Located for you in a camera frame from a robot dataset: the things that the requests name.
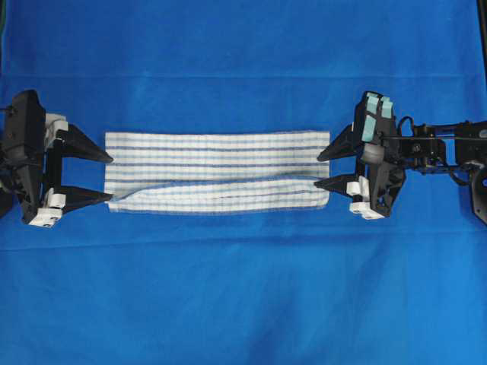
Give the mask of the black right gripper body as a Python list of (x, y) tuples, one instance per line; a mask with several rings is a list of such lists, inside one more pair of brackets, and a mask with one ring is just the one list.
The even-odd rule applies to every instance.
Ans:
[(365, 220), (389, 217), (404, 182), (399, 165), (396, 118), (389, 97), (364, 92), (355, 108), (352, 147), (356, 152), (355, 174), (349, 182), (349, 210)]

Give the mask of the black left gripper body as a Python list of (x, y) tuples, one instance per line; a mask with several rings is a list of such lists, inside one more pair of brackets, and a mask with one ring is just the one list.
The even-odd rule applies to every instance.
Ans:
[(48, 207), (52, 188), (45, 177), (46, 153), (55, 148), (58, 130), (68, 130), (68, 121), (47, 113), (35, 90), (16, 95), (2, 109), (5, 124), (1, 136), (1, 182), (18, 184), (18, 200), (25, 224), (51, 228), (62, 210)]

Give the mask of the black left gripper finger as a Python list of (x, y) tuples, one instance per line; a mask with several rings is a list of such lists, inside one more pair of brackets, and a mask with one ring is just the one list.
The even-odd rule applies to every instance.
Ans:
[(112, 194), (76, 186), (54, 186), (48, 191), (48, 207), (61, 209), (63, 213), (89, 205), (108, 202)]
[(101, 163), (113, 162), (113, 158), (105, 150), (73, 124), (68, 124), (68, 130), (58, 130), (56, 138), (61, 141), (60, 154), (62, 157), (73, 157)]

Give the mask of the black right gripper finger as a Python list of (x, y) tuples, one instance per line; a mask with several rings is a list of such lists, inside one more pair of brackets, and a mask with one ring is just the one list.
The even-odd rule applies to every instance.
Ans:
[(327, 162), (345, 157), (355, 156), (360, 143), (352, 131), (352, 125), (347, 125), (340, 134), (317, 157), (319, 162)]
[(314, 185), (319, 189), (340, 195), (362, 198), (368, 197), (368, 180), (357, 174), (343, 174), (316, 181)]

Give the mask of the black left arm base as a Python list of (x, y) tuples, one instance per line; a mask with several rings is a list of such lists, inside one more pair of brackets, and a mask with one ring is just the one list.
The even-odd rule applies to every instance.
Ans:
[(11, 209), (19, 204), (18, 184), (9, 185), (1, 182), (1, 206), (0, 217), (3, 218)]

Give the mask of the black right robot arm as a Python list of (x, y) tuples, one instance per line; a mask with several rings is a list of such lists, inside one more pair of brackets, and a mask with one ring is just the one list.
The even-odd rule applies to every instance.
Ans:
[(355, 158), (355, 171), (316, 182), (328, 192), (348, 196), (349, 209), (366, 220), (389, 217), (409, 170), (447, 174), (469, 188), (474, 215), (486, 220), (486, 123), (416, 125), (396, 119), (393, 102), (363, 93), (352, 124), (318, 156), (319, 162)]

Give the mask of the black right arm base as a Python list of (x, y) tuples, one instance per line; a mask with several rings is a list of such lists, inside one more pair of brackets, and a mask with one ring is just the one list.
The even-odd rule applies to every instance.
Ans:
[(459, 188), (460, 212), (470, 222), (486, 228), (486, 167), (469, 171), (467, 186)]

